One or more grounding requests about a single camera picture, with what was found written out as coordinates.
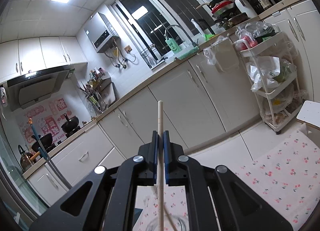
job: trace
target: drawer handle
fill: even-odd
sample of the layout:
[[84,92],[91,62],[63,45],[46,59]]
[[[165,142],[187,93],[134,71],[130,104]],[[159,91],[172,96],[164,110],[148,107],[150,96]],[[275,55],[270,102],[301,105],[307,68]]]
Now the drawer handle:
[[204,73],[201,71],[200,67],[198,65],[196,65],[196,67],[198,68],[200,74],[203,76],[204,80],[206,81],[206,83],[208,82],[206,77],[204,76]]
[[298,23],[298,20],[296,19],[296,17],[294,17],[293,20],[296,23],[298,31],[299,31],[300,35],[302,36],[303,40],[306,41],[306,38],[304,37],[304,34],[303,34],[302,29]]
[[51,182],[51,184],[56,188],[59,189],[58,185],[54,183],[53,179],[50,178],[50,176],[46,173],[47,178],[49,179],[49,181]]
[[294,31],[293,26],[292,26],[290,20],[288,20],[288,23],[289,23],[289,26],[290,26],[290,29],[291,29],[292,34],[294,35],[294,37],[296,38],[296,40],[299,42],[298,36],[297,36],[296,32]]
[[121,119],[121,117],[120,117],[120,114],[118,114],[118,117],[119,117],[121,123],[128,128],[128,126],[127,126],[126,124],[124,124],[124,122],[122,121],[122,119]]
[[82,157],[79,159],[79,161],[81,161],[86,155],[89,155],[88,151],[84,155],[82,155]]
[[196,83],[195,79],[193,78],[193,76],[191,75],[190,71],[188,70],[188,74],[191,76],[191,79],[193,80],[193,82],[196,84],[197,87],[199,87],[199,85]]
[[128,121],[128,123],[132,124],[133,125],[133,122],[130,122],[127,115],[125,114],[125,111],[123,111],[123,115],[124,115],[124,118]]

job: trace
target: wall socket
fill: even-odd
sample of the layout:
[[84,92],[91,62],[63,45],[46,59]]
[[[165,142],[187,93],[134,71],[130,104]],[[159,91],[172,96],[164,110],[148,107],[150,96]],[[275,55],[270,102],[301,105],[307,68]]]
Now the wall socket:
[[132,48],[128,45],[124,48],[125,52],[129,54],[132,51]]

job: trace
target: kitchen cabinet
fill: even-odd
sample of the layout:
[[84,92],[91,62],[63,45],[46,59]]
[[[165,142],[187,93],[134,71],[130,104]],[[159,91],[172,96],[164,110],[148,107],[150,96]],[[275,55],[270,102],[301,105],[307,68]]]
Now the kitchen cabinet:
[[20,76],[18,40],[0,44],[0,83]]
[[149,85],[163,101],[164,112],[191,148],[225,133],[222,122],[198,76],[184,62]]
[[122,162],[124,162],[124,157],[121,156],[116,148],[113,148],[102,162],[99,163],[99,166],[102,165],[106,168],[114,168],[120,166]]
[[293,60],[297,66],[297,74],[300,89],[308,91],[309,100],[314,99],[313,80],[311,77],[311,66],[309,64],[309,56],[307,56],[302,38],[299,34],[297,27],[294,25],[294,20],[290,16],[288,10],[284,9],[280,12],[273,14],[266,18],[264,21],[267,23],[277,25],[281,31],[285,32],[290,41],[294,44],[295,48],[299,51],[301,58]]
[[227,132],[259,115],[257,100],[241,63],[238,69],[224,73],[209,65],[203,53],[188,61],[201,80]]
[[67,188],[63,188],[56,178],[49,172],[45,165],[37,169],[37,171],[28,178],[31,186],[33,186],[34,190],[49,206],[52,206],[67,192]]
[[[144,143],[152,140],[152,132],[158,130],[158,102],[149,88],[145,87],[119,106],[123,116]],[[168,130],[170,141],[187,149],[175,127],[166,114],[163,114],[164,130]]]
[[40,38],[42,54],[47,68],[68,65],[59,37]]
[[76,37],[59,37],[71,65],[87,62]]
[[18,41],[21,75],[46,69],[39,38]]
[[52,161],[74,186],[94,170],[112,148],[103,131],[95,125],[54,156]]
[[126,158],[137,155],[139,147],[144,144],[119,108],[109,113],[99,124]]
[[314,101],[320,101],[320,14],[312,0],[306,0],[288,8],[290,16],[304,45],[311,69]]

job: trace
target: kitchen faucet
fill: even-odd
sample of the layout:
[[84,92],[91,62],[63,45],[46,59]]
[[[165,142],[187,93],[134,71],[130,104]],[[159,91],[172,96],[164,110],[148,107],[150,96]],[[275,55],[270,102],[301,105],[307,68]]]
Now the kitchen faucet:
[[168,27],[165,29],[164,35],[165,35],[166,39],[168,39],[168,29],[169,29],[169,28],[172,28],[172,27],[177,27],[177,28],[182,29],[182,31],[186,34],[186,36],[188,37],[188,39],[191,41],[193,47],[198,46],[198,44],[196,44],[196,43],[191,39],[191,37],[187,34],[187,32],[183,29],[183,27],[182,27],[182,26],[179,26],[179,25],[170,25],[170,26],[168,26]]

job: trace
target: ceiling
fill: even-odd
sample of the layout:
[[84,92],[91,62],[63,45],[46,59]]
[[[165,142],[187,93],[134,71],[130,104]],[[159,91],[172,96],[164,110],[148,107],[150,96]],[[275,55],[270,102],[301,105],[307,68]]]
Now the ceiling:
[[10,0],[0,17],[0,42],[42,36],[75,36],[105,0]]

